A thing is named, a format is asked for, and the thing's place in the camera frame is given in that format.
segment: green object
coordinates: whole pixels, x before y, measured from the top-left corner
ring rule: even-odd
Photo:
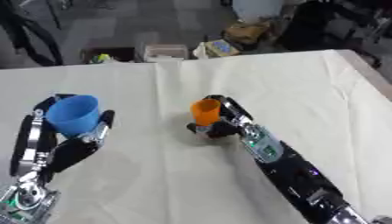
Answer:
[[[267,146],[264,149],[264,152],[269,156],[269,157],[275,157],[277,155],[277,151],[272,148],[272,146]]]

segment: blue cup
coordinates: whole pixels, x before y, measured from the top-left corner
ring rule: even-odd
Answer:
[[[54,103],[45,114],[46,120],[65,137],[93,130],[100,113],[98,100],[92,95],[75,95]]]

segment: desk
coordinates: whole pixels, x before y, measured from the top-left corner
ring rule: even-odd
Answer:
[[[223,94],[312,161],[366,218],[392,216],[392,104],[367,81],[372,71],[336,51],[1,70],[0,178],[9,181],[18,126],[35,103],[90,94],[116,111],[114,128],[102,149],[55,176],[50,187],[62,198],[51,223],[306,223],[235,139],[209,143],[186,130],[191,102]]]

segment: plastic cup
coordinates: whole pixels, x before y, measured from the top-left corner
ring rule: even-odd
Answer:
[[[214,99],[197,101],[191,106],[191,111],[197,125],[208,126],[221,119],[221,102]]]
[[[68,97],[53,104],[45,118],[65,137],[89,132],[100,118],[98,100],[92,95]]]

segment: yellow object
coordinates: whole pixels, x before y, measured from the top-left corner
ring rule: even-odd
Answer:
[[[224,39],[206,42],[206,51],[211,57],[227,57],[240,54],[240,51]]]
[[[208,126],[221,119],[221,102],[214,99],[197,101],[191,106],[191,111],[197,125]]]

